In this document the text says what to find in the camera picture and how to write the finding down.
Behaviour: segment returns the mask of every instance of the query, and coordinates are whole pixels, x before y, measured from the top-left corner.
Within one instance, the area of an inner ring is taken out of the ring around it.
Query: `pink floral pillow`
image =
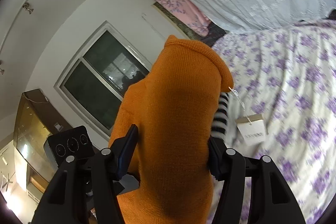
[[[197,34],[205,37],[209,30],[208,19],[190,0],[155,0],[172,15],[182,21]]]

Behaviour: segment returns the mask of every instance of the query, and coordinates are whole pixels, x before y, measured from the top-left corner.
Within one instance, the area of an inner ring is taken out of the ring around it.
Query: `silver screw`
[[[67,156],[67,158],[65,159],[67,162],[73,162],[75,160],[74,156]]]
[[[110,150],[109,148],[104,148],[104,149],[101,151],[101,153],[102,153],[103,155],[108,155],[108,154],[111,153],[111,150]]]
[[[269,156],[263,156],[262,160],[264,162],[271,162],[271,158]]]
[[[233,155],[236,153],[236,151],[233,150],[232,148],[229,148],[229,149],[226,150],[226,153],[227,153],[228,155],[233,156]]]

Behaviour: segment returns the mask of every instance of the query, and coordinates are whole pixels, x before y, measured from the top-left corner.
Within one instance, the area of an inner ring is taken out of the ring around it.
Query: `purple floral bedsheet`
[[[315,223],[336,193],[336,22],[300,22],[254,34],[228,34],[213,49],[228,65],[247,113],[262,113],[268,131],[265,142],[246,146],[235,124],[243,112],[230,96],[226,145],[244,156],[271,156],[306,223]],[[223,185],[214,184],[208,223]],[[244,224],[250,194],[251,179],[246,178]]]

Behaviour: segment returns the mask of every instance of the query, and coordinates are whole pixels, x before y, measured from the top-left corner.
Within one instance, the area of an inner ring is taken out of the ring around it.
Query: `price tag string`
[[[244,104],[243,101],[240,99],[237,90],[233,90],[233,89],[230,88],[230,87],[229,87],[229,89],[233,92],[234,96],[238,99],[239,103],[240,103],[241,106],[243,107],[243,110],[244,110],[244,113],[245,113],[245,117],[246,117],[247,120],[249,121],[249,124],[252,125],[252,122],[251,122],[250,118],[248,117],[248,115],[247,115],[247,113],[246,113],[245,104]]]

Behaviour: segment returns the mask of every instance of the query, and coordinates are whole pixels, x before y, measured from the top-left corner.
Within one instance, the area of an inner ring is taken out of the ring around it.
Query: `camera lens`
[[[84,134],[82,134],[79,139],[80,139],[81,143],[84,144],[84,145],[88,143],[87,137]]]
[[[78,150],[78,142],[75,138],[68,139],[68,148],[71,152],[76,152]]]
[[[65,155],[65,148],[63,145],[58,144],[56,145],[56,153],[58,156],[63,157]]]

